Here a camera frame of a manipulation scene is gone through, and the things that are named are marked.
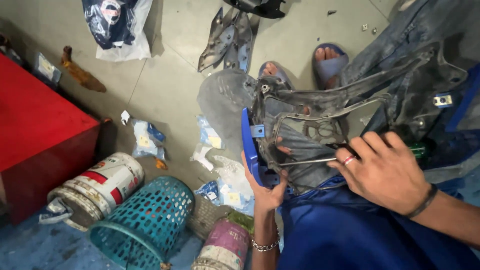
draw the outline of blue floor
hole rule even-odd
[[[172,270],[189,270],[203,241],[186,230],[170,262]],[[18,226],[0,229],[0,269],[120,270],[86,238],[86,233],[63,222],[39,225],[34,215]]]

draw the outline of perforated basket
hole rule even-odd
[[[191,190],[172,176],[146,184],[88,230],[90,241],[126,269],[155,269],[167,262],[193,210]]]

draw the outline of silver chain bracelet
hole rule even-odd
[[[278,245],[278,243],[280,243],[280,233],[278,233],[278,228],[276,229],[276,242],[271,245],[258,245],[255,242],[255,240],[252,238],[253,247],[260,252],[272,250],[274,247]]]

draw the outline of foot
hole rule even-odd
[[[275,75],[276,72],[277,72],[277,68],[276,66],[273,64],[273,63],[270,63],[268,62],[266,65],[265,65],[265,68],[264,68],[264,72],[263,72],[263,75],[269,75],[269,76],[272,76],[272,75]]]
[[[318,48],[318,50],[315,52],[315,60],[317,62],[323,61],[323,60],[328,60],[328,59],[333,59],[337,58],[340,55],[335,52],[334,49],[331,48]],[[332,89],[335,87],[335,82],[336,82],[336,75],[328,79],[328,81],[325,84],[325,89]]]

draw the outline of ring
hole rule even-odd
[[[354,155],[351,155],[349,156],[348,158],[346,158],[343,162],[342,162],[342,165],[343,166],[346,166],[347,164],[349,164],[350,162],[352,162],[352,160],[355,159],[355,156]]]

